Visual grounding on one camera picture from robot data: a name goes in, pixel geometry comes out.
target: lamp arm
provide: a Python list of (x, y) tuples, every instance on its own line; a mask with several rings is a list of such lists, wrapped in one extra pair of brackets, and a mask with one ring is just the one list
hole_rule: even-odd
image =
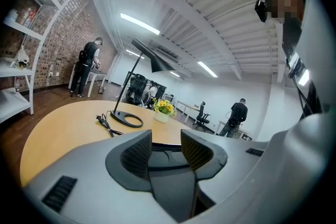
[(131, 76), (132, 76), (132, 74), (133, 74), (133, 71), (135, 70), (135, 68), (136, 68), (138, 62), (140, 61), (142, 55), (143, 55), (143, 52), (140, 54), (139, 58), (138, 58), (137, 61), (135, 62), (135, 64), (134, 64), (134, 66), (133, 66), (133, 69), (132, 69), (131, 73), (128, 75), (128, 77), (127, 77), (127, 79), (126, 79), (126, 82), (125, 82), (125, 85), (124, 85), (124, 87), (122, 88), (121, 93), (120, 93), (120, 95), (119, 95), (119, 97), (118, 97), (118, 100), (117, 100), (117, 103), (116, 103), (116, 105), (115, 105), (115, 108), (114, 108), (113, 112), (115, 112), (115, 111), (117, 110), (118, 104), (119, 104), (120, 99), (121, 99), (121, 97), (122, 97), (122, 95), (123, 95), (123, 93), (124, 93), (124, 90), (125, 90), (125, 88), (126, 88), (126, 86), (127, 86), (127, 83), (128, 83), (128, 81), (130, 80), (130, 78), (131, 78)]

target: black pants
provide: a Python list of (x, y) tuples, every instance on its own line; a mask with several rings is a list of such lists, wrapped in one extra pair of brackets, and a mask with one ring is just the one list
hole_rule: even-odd
[(85, 82), (90, 74), (90, 67), (82, 66), (79, 72), (75, 72), (72, 79), (71, 90), (75, 91), (78, 80), (80, 79), (78, 94), (82, 94), (85, 86)]

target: ceiling light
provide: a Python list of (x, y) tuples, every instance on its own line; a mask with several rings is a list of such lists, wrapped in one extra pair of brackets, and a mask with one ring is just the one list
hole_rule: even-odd
[(154, 34), (158, 35), (160, 33), (160, 31), (156, 30), (154, 27), (151, 27), (150, 25), (145, 24), (145, 23), (143, 23), (143, 22), (141, 22), (141, 21), (139, 21), (137, 19), (134, 19), (131, 16), (128, 16), (128, 15), (126, 15), (124, 13), (120, 13), (120, 17), (123, 18), (123, 19), (125, 19), (125, 20), (129, 20), (132, 23), (140, 25), (141, 27), (146, 28), (147, 30), (153, 32)]
[(299, 81), (299, 84), (305, 86), (308, 80), (309, 80), (309, 71), (306, 69)]
[(133, 54), (133, 55), (135, 55), (135, 56), (138, 56), (138, 57), (140, 57), (140, 55), (138, 55), (138, 54), (135, 54), (134, 52), (132, 52), (132, 51), (130, 51), (130, 50), (126, 50), (126, 51), (127, 51), (127, 52), (129, 52), (129, 53), (130, 53), (130, 55), (131, 55), (131, 54)]
[(213, 76), (214, 78), (217, 78), (217, 77), (218, 77), (218, 76), (217, 76), (215, 73), (213, 73), (212, 70), (211, 70), (209, 67), (207, 67), (203, 62), (198, 62), (198, 64), (199, 64), (201, 67), (203, 67), (206, 71), (208, 71), (208, 72), (211, 74), (211, 76)]
[(180, 77), (178, 74), (175, 74), (174, 72), (171, 72), (171, 74), (177, 76), (177, 77)]

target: potted plant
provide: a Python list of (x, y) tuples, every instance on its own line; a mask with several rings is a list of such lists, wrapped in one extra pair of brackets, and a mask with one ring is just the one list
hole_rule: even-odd
[(154, 118), (157, 121), (166, 123), (169, 119), (169, 115), (176, 116), (176, 111), (174, 111), (174, 106), (169, 103), (168, 100), (157, 100), (154, 101), (154, 110), (156, 111)]

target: dark floor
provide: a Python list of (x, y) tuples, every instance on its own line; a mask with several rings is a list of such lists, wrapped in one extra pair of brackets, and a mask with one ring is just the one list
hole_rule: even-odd
[[(34, 115), (30, 115), (29, 110), (26, 110), (0, 124), (0, 146), (8, 162), (8, 167), (13, 171), (13, 175), (18, 182), (21, 154), (26, 140), (35, 125), (43, 119), (45, 115), (66, 104), (85, 100), (116, 101), (116, 96), (118, 96), (121, 91), (120, 86), (110, 83), (106, 83), (105, 86), (104, 94), (98, 94), (98, 83), (95, 82), (90, 98), (71, 98), (67, 87), (34, 93)], [(88, 90), (89, 85), (86, 86), (83, 94), (87, 95)], [(186, 115), (183, 117), (181, 117), (181, 115), (182, 112), (178, 110), (175, 119), (184, 123)], [(185, 125), (195, 129), (196, 125), (193, 125), (194, 121), (195, 120), (189, 118)]]

